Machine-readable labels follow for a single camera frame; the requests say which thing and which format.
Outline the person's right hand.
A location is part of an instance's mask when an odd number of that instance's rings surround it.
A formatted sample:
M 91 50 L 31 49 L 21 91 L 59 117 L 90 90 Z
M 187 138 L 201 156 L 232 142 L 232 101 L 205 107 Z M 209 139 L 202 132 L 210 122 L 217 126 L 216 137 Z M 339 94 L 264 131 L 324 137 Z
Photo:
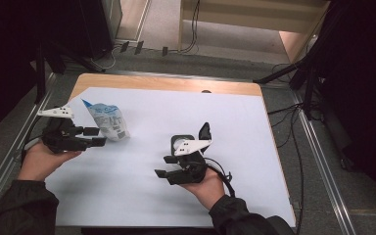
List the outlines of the person's right hand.
M 225 195 L 222 180 L 215 171 L 209 168 L 200 183 L 182 184 L 182 187 L 192 193 L 207 210 L 210 210 Z

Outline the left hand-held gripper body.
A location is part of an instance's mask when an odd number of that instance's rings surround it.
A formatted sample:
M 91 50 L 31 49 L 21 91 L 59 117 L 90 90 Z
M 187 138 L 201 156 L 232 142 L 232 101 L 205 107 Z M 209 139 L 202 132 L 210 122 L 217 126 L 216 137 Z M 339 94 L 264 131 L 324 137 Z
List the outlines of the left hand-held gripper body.
M 73 123 L 74 114 L 69 106 L 39 111 L 38 115 L 48 118 L 41 140 L 52 152 L 85 151 L 92 146 L 91 139 L 80 137 L 85 128 Z

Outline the black tripod stand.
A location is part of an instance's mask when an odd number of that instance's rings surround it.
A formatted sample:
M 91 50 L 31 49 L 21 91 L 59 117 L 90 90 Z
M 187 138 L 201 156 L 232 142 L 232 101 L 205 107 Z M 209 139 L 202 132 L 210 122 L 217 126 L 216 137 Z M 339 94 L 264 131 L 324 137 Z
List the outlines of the black tripod stand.
M 327 23 L 322 26 L 317 40 L 300 60 L 264 78 L 254 79 L 253 83 L 266 84 L 293 71 L 295 74 L 289 81 L 289 87 L 292 90 L 299 90 L 304 84 L 306 84 L 302 108 L 306 117 L 311 118 L 311 100 L 315 80 L 318 78 L 318 67 L 321 65 L 325 53 L 332 46 L 334 41 L 333 34 L 336 31 L 336 27 L 339 25 L 341 18 L 351 5 L 351 1 L 352 0 L 332 1 L 328 10 L 322 16 L 322 19 L 326 20 Z
M 62 55 L 73 59 L 92 72 L 104 72 L 105 69 L 97 69 L 72 50 L 54 41 L 39 41 L 35 50 L 36 60 L 36 98 L 35 104 L 41 102 L 46 94 L 45 61 L 55 73 L 64 73 L 66 66 L 61 58 Z

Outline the white and blue plastic bag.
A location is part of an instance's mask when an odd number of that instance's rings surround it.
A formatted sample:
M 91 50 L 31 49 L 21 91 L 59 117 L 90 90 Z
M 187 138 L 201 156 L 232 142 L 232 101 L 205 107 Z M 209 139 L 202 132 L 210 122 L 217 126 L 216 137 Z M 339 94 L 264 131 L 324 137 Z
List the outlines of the white and blue plastic bag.
M 130 136 L 121 110 L 115 105 L 91 104 L 83 100 L 102 135 L 111 141 L 120 141 Z

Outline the light wooden shelf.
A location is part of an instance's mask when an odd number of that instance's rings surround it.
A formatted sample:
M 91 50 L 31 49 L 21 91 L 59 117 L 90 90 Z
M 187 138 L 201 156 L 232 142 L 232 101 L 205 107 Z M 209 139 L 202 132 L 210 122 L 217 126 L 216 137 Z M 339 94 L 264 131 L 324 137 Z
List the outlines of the light wooden shelf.
M 183 21 L 194 16 L 205 23 L 277 30 L 294 63 L 322 26 L 329 0 L 180 0 L 177 49 L 182 50 Z

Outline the clear container with black lid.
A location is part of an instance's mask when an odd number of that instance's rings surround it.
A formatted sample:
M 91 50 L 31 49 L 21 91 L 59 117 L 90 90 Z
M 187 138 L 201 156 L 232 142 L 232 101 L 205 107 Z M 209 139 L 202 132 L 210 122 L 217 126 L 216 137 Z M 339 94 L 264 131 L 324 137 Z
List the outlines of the clear container with black lid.
M 174 135 L 171 137 L 171 154 L 173 156 L 187 156 L 197 151 L 204 153 L 212 143 L 211 127 L 208 122 L 200 128 L 199 138 L 192 135 Z

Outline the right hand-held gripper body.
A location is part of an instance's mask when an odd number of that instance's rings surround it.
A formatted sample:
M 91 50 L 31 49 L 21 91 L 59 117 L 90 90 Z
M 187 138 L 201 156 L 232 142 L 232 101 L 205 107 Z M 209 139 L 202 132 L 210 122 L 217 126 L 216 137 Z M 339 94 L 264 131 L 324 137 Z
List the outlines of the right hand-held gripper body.
M 207 164 L 204 159 L 204 153 L 197 151 L 187 156 L 178 156 L 180 169 L 168 171 L 171 177 L 167 178 L 170 185 L 182 185 L 201 182 L 207 171 Z

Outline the black curtain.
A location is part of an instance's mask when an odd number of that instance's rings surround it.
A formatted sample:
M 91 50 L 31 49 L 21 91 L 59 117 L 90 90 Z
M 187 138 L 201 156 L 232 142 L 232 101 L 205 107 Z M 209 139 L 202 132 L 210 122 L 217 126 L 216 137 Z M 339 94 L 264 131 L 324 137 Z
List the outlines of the black curtain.
M 334 17 L 320 91 L 349 137 L 343 156 L 376 182 L 376 0 L 332 0 L 324 25 Z
M 54 41 L 85 61 L 113 48 L 103 0 L 0 0 L 0 122 L 33 87 L 36 46 Z

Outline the person's left hand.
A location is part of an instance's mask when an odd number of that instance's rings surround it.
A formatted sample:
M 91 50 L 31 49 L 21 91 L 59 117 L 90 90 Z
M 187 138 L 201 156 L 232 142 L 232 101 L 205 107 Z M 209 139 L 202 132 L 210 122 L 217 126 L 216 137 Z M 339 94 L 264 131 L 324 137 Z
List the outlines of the person's left hand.
M 55 154 L 43 143 L 38 142 L 27 150 L 17 179 L 44 181 L 62 164 L 79 155 L 80 152 L 62 152 Z

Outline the metal floor rail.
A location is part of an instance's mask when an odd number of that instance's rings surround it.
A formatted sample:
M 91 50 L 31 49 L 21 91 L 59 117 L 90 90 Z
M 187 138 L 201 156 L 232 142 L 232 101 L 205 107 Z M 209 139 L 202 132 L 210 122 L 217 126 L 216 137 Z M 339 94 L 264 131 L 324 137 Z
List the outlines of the metal floor rail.
M 37 112 L 48 104 L 57 76 L 51 72 L 45 81 L 47 91 L 41 101 L 35 104 L 36 90 L 32 89 L 0 123 L 0 194 L 18 161 L 19 150 Z
M 303 110 L 300 110 L 300 120 L 341 232 L 343 235 L 356 235 L 349 210 L 327 163 L 312 121 L 306 117 Z

